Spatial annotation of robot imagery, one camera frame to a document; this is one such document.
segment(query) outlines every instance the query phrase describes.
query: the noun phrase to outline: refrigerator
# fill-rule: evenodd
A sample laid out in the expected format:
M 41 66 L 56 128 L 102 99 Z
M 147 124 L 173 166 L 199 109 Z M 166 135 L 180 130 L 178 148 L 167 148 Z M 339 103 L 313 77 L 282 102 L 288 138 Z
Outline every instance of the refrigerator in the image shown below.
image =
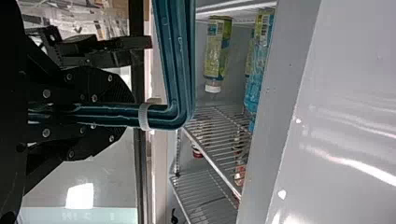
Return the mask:
M 393 223 L 394 5 L 197 1 L 197 107 L 180 130 L 150 137 L 153 220 L 170 223 L 175 209 L 190 224 Z M 244 72 L 250 31 L 267 7 L 276 8 L 275 28 L 252 133 Z M 205 92 L 203 77 L 210 16 L 233 18 L 218 94 Z

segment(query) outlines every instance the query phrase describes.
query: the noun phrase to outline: wire shelf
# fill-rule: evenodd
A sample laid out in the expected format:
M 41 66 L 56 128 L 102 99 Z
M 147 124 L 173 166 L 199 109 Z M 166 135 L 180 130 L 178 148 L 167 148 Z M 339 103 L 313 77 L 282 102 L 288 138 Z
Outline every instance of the wire shelf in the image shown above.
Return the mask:
M 184 133 L 240 200 L 251 133 L 242 106 L 197 107 Z
M 214 170 L 169 180 L 190 224 L 236 223 L 238 201 Z

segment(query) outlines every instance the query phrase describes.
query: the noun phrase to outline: white cable tie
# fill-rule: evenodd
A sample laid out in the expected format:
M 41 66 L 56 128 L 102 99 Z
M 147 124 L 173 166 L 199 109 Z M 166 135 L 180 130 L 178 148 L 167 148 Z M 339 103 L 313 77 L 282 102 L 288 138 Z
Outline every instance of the white cable tie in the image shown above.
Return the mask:
M 150 130 L 149 127 L 149 107 L 151 105 L 158 105 L 162 102 L 160 98 L 149 98 L 145 103 L 139 106 L 139 111 L 138 111 L 138 119 L 139 119 L 139 127 L 147 132 Z

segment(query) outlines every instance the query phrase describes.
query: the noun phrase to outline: plastic bottle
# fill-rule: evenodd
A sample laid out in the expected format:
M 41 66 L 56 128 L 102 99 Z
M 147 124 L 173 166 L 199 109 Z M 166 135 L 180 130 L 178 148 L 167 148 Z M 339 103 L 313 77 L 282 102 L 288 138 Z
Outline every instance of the plastic bottle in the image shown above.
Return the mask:
M 209 18 L 204 72 L 205 91 L 221 92 L 221 82 L 227 72 L 232 27 L 231 17 L 211 16 Z
M 273 8 L 260 9 L 256 18 L 254 31 L 254 50 L 252 57 L 251 75 L 247 81 L 244 105 L 251 116 L 249 130 L 253 132 L 257 107 L 262 91 L 262 80 L 268 56 L 269 44 L 272 37 L 275 10 Z

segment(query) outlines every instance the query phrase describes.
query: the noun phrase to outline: bottle cap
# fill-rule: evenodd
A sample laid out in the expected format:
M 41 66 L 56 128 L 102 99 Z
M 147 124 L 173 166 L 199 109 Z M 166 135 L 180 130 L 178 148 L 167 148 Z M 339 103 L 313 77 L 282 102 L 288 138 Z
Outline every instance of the bottle cap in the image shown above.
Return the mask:
M 205 85 L 205 91 L 211 92 L 211 93 L 219 93 L 221 92 L 221 87 L 214 87 L 210 85 Z

